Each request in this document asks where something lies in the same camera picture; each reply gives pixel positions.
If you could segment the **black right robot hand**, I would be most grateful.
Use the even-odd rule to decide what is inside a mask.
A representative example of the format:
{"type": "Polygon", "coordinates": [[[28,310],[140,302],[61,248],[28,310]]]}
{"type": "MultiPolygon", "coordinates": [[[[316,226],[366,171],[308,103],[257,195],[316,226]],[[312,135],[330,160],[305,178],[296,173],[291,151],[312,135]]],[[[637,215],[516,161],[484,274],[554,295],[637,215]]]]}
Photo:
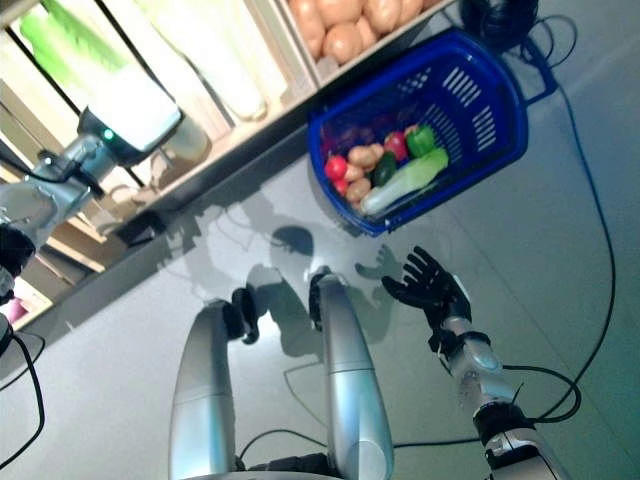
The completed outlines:
{"type": "Polygon", "coordinates": [[[472,320],[471,305],[463,288],[433,256],[415,246],[406,257],[400,281],[384,276],[382,285],[394,299],[424,312],[432,329],[448,318],[472,320]]]}

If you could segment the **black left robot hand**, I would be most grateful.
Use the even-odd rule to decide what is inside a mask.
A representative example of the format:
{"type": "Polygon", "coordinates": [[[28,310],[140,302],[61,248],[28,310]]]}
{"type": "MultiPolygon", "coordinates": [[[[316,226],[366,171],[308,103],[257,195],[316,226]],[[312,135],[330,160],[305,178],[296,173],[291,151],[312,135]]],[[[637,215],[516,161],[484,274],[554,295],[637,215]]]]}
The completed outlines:
{"type": "Polygon", "coordinates": [[[118,166],[131,167],[162,146],[182,119],[162,90],[103,91],[82,111],[77,133],[96,137],[118,166]]]}

